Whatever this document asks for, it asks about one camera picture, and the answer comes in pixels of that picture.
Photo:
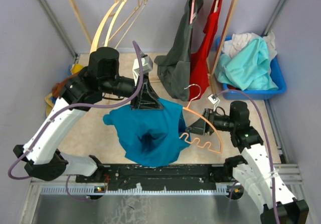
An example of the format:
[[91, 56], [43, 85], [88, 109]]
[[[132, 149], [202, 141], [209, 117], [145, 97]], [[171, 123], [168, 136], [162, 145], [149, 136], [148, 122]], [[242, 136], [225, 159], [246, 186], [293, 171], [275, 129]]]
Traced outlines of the beige towel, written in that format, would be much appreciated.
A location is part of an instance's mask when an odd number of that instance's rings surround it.
[[45, 96], [45, 103], [46, 103], [46, 117], [49, 116], [49, 114], [51, 113], [54, 105], [56, 102], [56, 98], [54, 98], [52, 96], [52, 94], [48, 94], [47, 96]]

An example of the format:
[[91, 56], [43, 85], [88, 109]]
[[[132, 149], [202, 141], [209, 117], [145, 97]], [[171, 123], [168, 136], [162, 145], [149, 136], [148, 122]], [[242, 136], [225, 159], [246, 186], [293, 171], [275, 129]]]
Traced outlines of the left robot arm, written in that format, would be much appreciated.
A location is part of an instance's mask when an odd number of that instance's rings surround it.
[[141, 50], [133, 65], [134, 78], [119, 75], [119, 52], [100, 47], [89, 56], [88, 66], [72, 75], [57, 98], [54, 108], [37, 131], [24, 145], [13, 149], [18, 160], [25, 162], [29, 177], [52, 181], [60, 176], [78, 175], [85, 181], [99, 182], [104, 177], [104, 165], [93, 155], [79, 157], [62, 153], [58, 147], [64, 137], [103, 95], [113, 94], [120, 99], [114, 107], [129, 103], [132, 109], [162, 110], [148, 74], [153, 62]]

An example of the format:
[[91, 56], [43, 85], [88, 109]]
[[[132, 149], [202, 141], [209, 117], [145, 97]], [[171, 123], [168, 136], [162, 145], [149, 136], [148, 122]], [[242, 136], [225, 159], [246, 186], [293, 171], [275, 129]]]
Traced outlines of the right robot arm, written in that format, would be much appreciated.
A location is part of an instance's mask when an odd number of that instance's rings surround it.
[[205, 109], [181, 135], [181, 139], [186, 141], [189, 133], [229, 132], [231, 142], [240, 154], [225, 160], [224, 176], [231, 182], [241, 184], [260, 211], [261, 222], [306, 223], [308, 204], [296, 198], [271, 163], [267, 145], [250, 124], [247, 104], [233, 101], [229, 114], [220, 115], [217, 113], [219, 99], [210, 96], [210, 101], [214, 108]]

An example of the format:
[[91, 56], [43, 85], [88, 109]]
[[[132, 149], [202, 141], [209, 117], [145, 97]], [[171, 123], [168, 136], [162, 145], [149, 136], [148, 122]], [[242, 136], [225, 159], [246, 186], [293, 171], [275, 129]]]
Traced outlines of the red t shirt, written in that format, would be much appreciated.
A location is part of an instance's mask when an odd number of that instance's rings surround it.
[[[209, 53], [214, 41], [214, 37], [218, 29], [218, 20], [219, 20], [223, 0], [219, 0], [218, 10], [216, 12], [214, 12], [215, 1], [216, 0], [213, 1], [212, 8], [207, 17], [207, 22], [203, 29], [203, 33], [205, 34], [203, 41], [198, 51], [191, 55], [190, 84], [193, 84], [193, 83], [198, 84], [202, 89], [200, 96], [197, 97], [196, 99], [199, 99], [209, 86], [207, 58], [209, 56]], [[196, 87], [191, 87], [189, 90], [190, 90], [189, 99], [197, 96], [199, 92], [199, 90]]]

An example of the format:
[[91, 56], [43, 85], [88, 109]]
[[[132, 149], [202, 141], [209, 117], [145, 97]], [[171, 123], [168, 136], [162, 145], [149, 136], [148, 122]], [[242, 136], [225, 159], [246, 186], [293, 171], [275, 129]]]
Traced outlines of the grey t shirt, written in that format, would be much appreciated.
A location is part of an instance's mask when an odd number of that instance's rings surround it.
[[174, 99], [187, 101], [190, 90], [184, 89], [190, 84], [191, 70], [191, 41], [193, 26], [204, 0], [196, 0], [196, 17], [190, 25], [190, 12], [192, 0], [187, 0], [174, 43], [167, 55], [156, 56], [157, 76], [167, 93]]

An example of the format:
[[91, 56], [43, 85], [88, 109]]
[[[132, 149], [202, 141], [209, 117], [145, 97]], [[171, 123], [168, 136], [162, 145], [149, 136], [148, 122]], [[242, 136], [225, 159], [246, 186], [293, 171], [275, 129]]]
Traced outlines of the orange wooden hanger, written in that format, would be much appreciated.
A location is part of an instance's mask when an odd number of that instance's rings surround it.
[[179, 139], [183, 140], [185, 143], [189, 145], [194, 145], [200, 149], [206, 149], [207, 151], [215, 154], [222, 154], [224, 149], [224, 143], [218, 130], [214, 127], [212, 123], [210, 123], [210, 121], [205, 116], [191, 109], [192, 102], [195, 101], [196, 98], [200, 96], [200, 93], [202, 90], [198, 84], [194, 84], [194, 83], [189, 84], [184, 89], [190, 89], [191, 87], [196, 87], [199, 90], [199, 92], [197, 96], [192, 97], [191, 100], [188, 101], [188, 104], [183, 107], [183, 110], [192, 115], [197, 116], [200, 120], [203, 120], [205, 129], [206, 129], [206, 125], [208, 125], [210, 130], [213, 130], [216, 136], [217, 142], [212, 142], [210, 141], [209, 137], [205, 137], [205, 134], [208, 134], [207, 131], [205, 131], [204, 134], [203, 133], [196, 134], [196, 133], [192, 133], [191, 130], [186, 130], [180, 135]]

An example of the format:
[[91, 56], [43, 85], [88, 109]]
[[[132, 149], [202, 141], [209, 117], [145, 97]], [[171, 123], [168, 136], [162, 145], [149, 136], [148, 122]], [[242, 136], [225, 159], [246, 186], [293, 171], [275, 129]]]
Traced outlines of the turquoise cloth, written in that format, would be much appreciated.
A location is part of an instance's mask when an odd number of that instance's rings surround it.
[[216, 79], [244, 90], [277, 90], [270, 76], [270, 54], [263, 38], [255, 38], [234, 57], [222, 54], [215, 69]]

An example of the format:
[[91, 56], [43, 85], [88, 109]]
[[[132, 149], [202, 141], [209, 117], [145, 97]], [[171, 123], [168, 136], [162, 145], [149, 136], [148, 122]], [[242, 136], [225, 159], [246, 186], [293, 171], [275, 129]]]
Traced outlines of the blue t shirt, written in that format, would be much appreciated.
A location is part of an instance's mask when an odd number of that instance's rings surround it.
[[190, 146], [180, 136], [186, 130], [183, 106], [160, 98], [162, 110], [131, 109], [124, 105], [103, 117], [114, 126], [125, 157], [146, 167], [167, 166]]

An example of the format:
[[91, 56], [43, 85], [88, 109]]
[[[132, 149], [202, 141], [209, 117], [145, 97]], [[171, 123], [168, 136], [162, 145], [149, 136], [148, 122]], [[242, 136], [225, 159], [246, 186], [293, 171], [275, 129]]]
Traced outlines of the pink hanger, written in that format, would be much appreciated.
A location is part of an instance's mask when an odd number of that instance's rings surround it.
[[196, 0], [192, 0], [192, 3], [191, 3], [191, 12], [190, 12], [190, 20], [189, 20], [189, 24], [190, 24], [190, 25], [193, 23], [194, 18], [196, 17], [195, 6], [196, 6]]

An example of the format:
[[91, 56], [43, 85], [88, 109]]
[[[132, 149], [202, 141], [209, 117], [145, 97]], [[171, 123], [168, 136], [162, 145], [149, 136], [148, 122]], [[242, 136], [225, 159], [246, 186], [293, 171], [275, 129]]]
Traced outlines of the yellow cloth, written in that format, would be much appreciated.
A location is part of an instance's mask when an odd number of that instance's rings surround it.
[[71, 74], [74, 75], [74, 74], [80, 72], [83, 68], [84, 68], [83, 65], [76, 63], [71, 67], [71, 70], [70, 70]]

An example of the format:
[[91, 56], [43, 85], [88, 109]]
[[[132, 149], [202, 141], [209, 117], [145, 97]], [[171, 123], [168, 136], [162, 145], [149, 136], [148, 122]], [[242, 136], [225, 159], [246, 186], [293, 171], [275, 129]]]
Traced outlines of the blue plastic bin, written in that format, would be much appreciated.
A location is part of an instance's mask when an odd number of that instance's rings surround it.
[[[248, 95], [253, 100], [269, 100], [276, 95], [280, 95], [286, 92], [286, 83], [280, 69], [277, 57], [274, 57], [270, 63], [270, 77], [272, 81], [277, 85], [278, 89], [276, 90], [245, 90], [243, 91], [246, 95]], [[222, 90], [228, 92], [223, 93], [223, 97], [227, 100], [245, 100], [246, 96], [243, 94], [236, 92], [231, 88], [231, 86], [222, 83]]]

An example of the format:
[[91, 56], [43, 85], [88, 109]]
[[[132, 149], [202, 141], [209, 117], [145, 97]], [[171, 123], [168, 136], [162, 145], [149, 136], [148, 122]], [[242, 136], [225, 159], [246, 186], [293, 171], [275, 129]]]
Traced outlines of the brown cloth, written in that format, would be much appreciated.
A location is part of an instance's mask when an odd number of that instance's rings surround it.
[[77, 76], [78, 73], [75, 73], [73, 75], [68, 76], [66, 79], [64, 79], [62, 82], [60, 83], [56, 83], [53, 88], [52, 88], [52, 97], [53, 98], [58, 98], [60, 96], [60, 92], [62, 90], [62, 88], [65, 86], [65, 84], [67, 83], [67, 81], [75, 76]]

